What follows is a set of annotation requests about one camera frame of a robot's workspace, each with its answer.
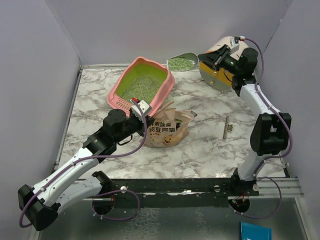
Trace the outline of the grey metal scoop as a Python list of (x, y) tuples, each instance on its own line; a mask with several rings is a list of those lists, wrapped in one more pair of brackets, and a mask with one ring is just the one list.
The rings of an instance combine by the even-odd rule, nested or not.
[(186, 72), (194, 70), (198, 64), (198, 56), (193, 52), (186, 52), (180, 55), (168, 58), (166, 64), (169, 71)]

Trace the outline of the peach cat litter bag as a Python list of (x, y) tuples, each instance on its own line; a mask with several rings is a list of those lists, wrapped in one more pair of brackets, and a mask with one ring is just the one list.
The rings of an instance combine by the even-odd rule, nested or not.
[(144, 145), (149, 148), (166, 148), (178, 145), (188, 134), (188, 124), (197, 114), (191, 110), (177, 110), (171, 107), (173, 101), (158, 109), (147, 128)]

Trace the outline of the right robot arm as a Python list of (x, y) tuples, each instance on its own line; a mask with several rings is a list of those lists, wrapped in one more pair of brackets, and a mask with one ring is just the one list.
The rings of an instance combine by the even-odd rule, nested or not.
[(233, 75), (231, 87), (253, 112), (256, 122), (250, 135), (251, 152), (244, 163), (238, 167), (230, 178), (230, 191), (240, 196), (251, 189), (256, 177), (268, 159), (279, 158), (287, 149), (292, 136), (290, 126), (292, 118), (273, 107), (262, 93), (256, 77), (258, 51), (247, 47), (240, 57), (231, 56), (231, 49), (223, 45), (218, 50), (202, 53), (198, 59), (214, 71), (226, 70)]

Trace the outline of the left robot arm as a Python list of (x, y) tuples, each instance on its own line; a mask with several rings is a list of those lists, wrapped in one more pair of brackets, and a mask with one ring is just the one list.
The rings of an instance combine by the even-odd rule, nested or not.
[(17, 192), (21, 210), (19, 226), (33, 226), (42, 231), (50, 226), (67, 208), (89, 197), (113, 196), (128, 189), (115, 188), (113, 181), (102, 171), (94, 172), (82, 183), (75, 181), (107, 158), (116, 158), (114, 152), (124, 139), (137, 133), (147, 136), (154, 119), (142, 116), (138, 110), (113, 109), (104, 118), (102, 127), (90, 135), (83, 146), (62, 167), (34, 186), (23, 185)]

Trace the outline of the green cat litter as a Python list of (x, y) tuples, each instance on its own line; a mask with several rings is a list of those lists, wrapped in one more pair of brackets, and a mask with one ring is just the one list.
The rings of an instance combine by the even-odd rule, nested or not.
[(120, 97), (127, 102), (136, 98), (150, 104), (161, 86), (162, 82), (159, 80), (149, 76), (139, 76), (124, 90)]

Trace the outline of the pink green litter box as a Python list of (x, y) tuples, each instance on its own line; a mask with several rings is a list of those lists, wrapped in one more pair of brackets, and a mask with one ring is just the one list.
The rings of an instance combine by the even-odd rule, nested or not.
[(144, 100), (151, 106), (153, 116), (162, 106), (173, 86), (175, 77), (164, 65), (137, 57), (121, 74), (107, 94), (106, 101), (113, 109), (121, 109), (129, 115), (131, 98)]

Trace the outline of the blue card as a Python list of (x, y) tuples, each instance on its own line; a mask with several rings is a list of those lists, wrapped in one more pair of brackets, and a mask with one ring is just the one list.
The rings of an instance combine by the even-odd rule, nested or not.
[(272, 229), (259, 225), (241, 222), (240, 223), (242, 240), (271, 240)]

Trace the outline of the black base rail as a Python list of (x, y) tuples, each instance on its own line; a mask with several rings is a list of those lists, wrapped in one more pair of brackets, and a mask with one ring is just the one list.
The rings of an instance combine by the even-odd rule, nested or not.
[(258, 196), (256, 181), (234, 178), (112, 179), (103, 183), (100, 194), (126, 187), (138, 195), (142, 208), (187, 208), (229, 206), (228, 198)]

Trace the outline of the aluminium extrusion rail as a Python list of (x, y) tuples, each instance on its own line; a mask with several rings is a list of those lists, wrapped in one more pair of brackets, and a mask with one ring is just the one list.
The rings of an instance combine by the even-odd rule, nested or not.
[(275, 177), (264, 178), (257, 182), (259, 198), (278, 198), (281, 191), (282, 198), (300, 198), (304, 196), (298, 178)]

